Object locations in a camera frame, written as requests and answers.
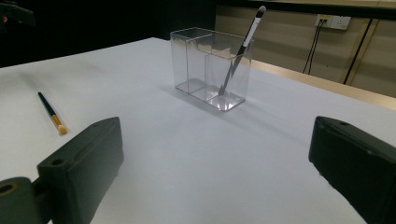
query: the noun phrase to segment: acrylic organizer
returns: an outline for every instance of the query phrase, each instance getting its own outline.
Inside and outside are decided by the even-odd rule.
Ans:
[[[175,87],[222,111],[245,102],[253,40],[237,55],[243,41],[201,28],[172,32]]]

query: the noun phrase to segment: white pen band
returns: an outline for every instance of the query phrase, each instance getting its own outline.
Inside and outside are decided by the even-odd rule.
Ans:
[[[259,17],[259,18],[256,17],[254,19],[253,23],[251,24],[250,30],[247,34],[247,38],[245,39],[244,44],[242,46],[244,46],[244,47],[248,46],[248,43],[250,42],[251,37],[253,37],[253,34],[256,31],[256,28],[259,25],[259,22],[261,19],[262,19],[261,17]]]

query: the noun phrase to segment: white table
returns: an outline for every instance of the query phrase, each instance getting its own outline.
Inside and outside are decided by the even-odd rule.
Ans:
[[[60,136],[37,92],[69,133]],[[316,116],[396,146],[396,111],[257,68],[220,112],[174,88],[170,43],[150,38],[0,69],[0,180],[120,117],[125,162],[92,223],[364,223],[308,161]]]

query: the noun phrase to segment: wall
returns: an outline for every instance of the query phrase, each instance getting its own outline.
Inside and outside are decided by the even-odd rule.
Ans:
[[[218,6],[216,30],[245,35],[255,14],[253,8]],[[268,10],[253,36],[253,59],[303,72],[316,31],[316,18],[317,14]],[[365,19],[352,18],[346,31],[322,28],[310,75],[342,83],[365,24]],[[395,24],[378,23],[350,85],[396,97]]]

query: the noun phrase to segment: power outlet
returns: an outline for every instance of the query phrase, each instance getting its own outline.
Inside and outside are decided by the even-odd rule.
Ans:
[[[315,21],[315,26],[319,26],[320,20],[323,20],[321,27],[331,28],[332,25],[332,15],[318,14],[317,20]]]
[[[346,30],[349,22],[350,17],[333,16],[330,28],[337,30]]]

